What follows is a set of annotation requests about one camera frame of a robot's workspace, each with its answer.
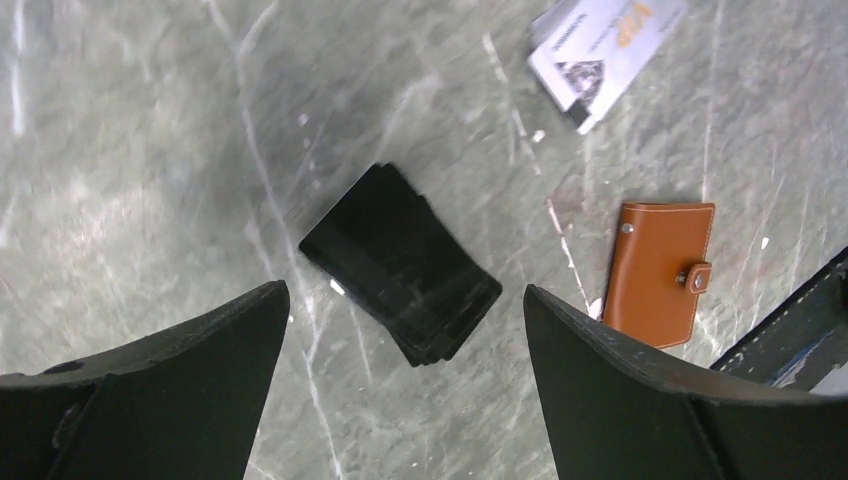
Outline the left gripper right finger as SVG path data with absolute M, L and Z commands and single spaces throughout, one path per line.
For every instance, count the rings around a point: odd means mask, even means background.
M 843 479 L 847 400 L 650 347 L 530 285 L 527 342 L 562 479 Z

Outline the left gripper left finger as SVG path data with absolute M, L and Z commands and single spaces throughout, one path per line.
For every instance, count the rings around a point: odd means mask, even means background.
M 120 347 L 1 378 L 5 479 L 240 479 L 290 295 L 265 283 Z

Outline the brown leather card holder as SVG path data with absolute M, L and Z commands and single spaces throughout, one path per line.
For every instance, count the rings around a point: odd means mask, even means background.
M 709 286 L 713 203 L 622 205 L 602 322 L 649 346 L 691 339 Z

